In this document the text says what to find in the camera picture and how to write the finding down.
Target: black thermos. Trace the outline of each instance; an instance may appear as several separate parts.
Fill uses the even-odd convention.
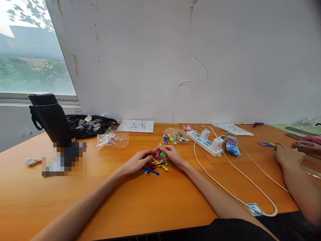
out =
[[[37,92],[28,94],[33,105],[29,106],[31,119],[40,131],[43,128],[52,142],[75,142],[71,127],[65,116],[63,108],[58,104],[54,94]]]

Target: green ball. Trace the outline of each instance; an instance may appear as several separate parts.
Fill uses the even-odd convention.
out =
[[[159,155],[164,159],[167,157],[165,152],[161,152]]]

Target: white paper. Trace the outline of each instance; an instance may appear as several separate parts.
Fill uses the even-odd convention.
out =
[[[117,131],[124,132],[154,132],[154,121],[153,120],[127,120],[124,119]]]
[[[253,136],[251,132],[241,129],[234,124],[213,124],[213,126],[223,129],[237,136]]]

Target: window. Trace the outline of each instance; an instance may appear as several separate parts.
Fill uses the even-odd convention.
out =
[[[76,95],[44,0],[0,0],[0,92]]]

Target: black plastic bag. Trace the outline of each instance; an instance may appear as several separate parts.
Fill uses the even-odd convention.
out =
[[[66,115],[67,120],[71,126],[71,130],[73,134],[75,135],[76,139],[86,139],[86,138],[91,138],[95,137],[98,134],[104,134],[105,131],[111,126],[111,125],[117,125],[117,121],[114,119],[109,119],[103,116],[98,116],[98,115],[93,115],[92,120],[100,119],[101,120],[101,126],[98,131],[94,132],[92,129],[87,130],[87,129],[75,129],[78,126],[78,121],[80,119],[85,119],[87,116],[86,115]]]

